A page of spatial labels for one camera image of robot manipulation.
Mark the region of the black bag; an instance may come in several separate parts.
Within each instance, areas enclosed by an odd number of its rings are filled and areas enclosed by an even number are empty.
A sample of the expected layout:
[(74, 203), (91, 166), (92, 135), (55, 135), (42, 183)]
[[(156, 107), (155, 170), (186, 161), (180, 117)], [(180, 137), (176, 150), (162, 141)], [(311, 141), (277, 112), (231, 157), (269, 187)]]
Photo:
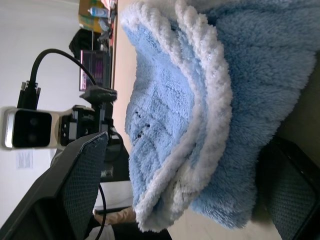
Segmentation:
[(81, 51), (98, 51), (108, 49), (112, 36), (107, 32), (94, 32), (86, 29), (79, 29), (69, 44), (69, 49), (77, 60), (80, 60)]

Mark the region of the purple lit screen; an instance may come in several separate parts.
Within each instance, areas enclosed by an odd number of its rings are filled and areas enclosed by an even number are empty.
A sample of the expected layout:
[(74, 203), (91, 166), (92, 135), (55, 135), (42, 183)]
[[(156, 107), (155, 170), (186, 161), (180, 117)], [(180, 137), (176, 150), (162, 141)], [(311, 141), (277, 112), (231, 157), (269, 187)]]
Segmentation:
[(109, 51), (81, 50), (80, 63), (102, 88), (111, 88), (112, 56)]

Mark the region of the blue plastic bottle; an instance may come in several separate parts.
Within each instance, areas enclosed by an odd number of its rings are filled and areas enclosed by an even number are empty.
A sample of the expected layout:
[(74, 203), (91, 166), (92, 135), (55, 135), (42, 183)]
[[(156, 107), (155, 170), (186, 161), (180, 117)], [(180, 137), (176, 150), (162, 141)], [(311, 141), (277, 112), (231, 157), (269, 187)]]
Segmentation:
[(87, 10), (93, 17), (108, 18), (109, 11), (106, 8), (92, 6)]

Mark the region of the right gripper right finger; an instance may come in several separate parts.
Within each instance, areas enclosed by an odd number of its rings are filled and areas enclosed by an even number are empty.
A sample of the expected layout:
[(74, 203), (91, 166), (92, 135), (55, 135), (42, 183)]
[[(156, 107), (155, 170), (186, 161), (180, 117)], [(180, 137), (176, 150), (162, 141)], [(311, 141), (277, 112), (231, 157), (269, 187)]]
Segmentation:
[(295, 143), (261, 150), (258, 194), (282, 240), (320, 240), (320, 168)]

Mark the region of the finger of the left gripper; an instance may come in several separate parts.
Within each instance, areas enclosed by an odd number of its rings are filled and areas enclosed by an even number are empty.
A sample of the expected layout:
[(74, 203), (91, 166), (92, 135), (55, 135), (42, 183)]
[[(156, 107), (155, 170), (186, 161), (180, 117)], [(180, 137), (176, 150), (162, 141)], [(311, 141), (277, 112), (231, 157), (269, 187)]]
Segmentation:
[(87, 102), (114, 102), (117, 96), (118, 92), (114, 89), (92, 85), (79, 97)]

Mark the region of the light blue fluffy towel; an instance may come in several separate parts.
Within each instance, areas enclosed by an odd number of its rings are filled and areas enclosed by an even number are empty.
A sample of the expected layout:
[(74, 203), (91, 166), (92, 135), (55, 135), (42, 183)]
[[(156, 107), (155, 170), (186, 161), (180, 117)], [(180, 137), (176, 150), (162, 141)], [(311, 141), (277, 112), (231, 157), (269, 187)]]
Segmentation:
[(188, 208), (241, 228), (261, 149), (292, 112), (320, 51), (320, 0), (139, 0), (120, 23), (136, 51), (126, 110), (138, 227)]

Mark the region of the white paper sheet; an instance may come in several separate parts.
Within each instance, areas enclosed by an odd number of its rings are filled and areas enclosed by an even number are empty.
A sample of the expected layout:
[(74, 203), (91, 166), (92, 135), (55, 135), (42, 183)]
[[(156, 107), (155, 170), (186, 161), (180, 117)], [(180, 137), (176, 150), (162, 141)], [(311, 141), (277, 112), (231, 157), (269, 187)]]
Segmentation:
[(15, 163), (18, 170), (33, 169), (33, 150), (24, 149), (16, 151)]

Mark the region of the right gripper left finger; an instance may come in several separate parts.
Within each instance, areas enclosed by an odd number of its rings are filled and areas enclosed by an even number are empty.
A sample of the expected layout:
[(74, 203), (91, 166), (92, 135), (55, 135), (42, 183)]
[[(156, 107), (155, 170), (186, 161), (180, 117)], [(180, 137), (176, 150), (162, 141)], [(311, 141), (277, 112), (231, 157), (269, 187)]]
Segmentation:
[(107, 143), (103, 132), (68, 144), (0, 228), (0, 240), (84, 240)]

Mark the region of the yellow green cardboard box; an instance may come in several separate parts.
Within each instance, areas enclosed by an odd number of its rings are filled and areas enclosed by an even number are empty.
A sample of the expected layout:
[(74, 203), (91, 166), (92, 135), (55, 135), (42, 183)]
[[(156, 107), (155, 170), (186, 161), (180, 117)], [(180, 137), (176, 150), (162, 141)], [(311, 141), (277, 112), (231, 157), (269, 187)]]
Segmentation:
[[(94, 17), (88, 9), (91, 7), (104, 8), (109, 11), (108, 18)], [(115, 18), (118, 14), (118, 0), (79, 0), (78, 22), (81, 28), (102, 33), (107, 28), (115, 28)]]

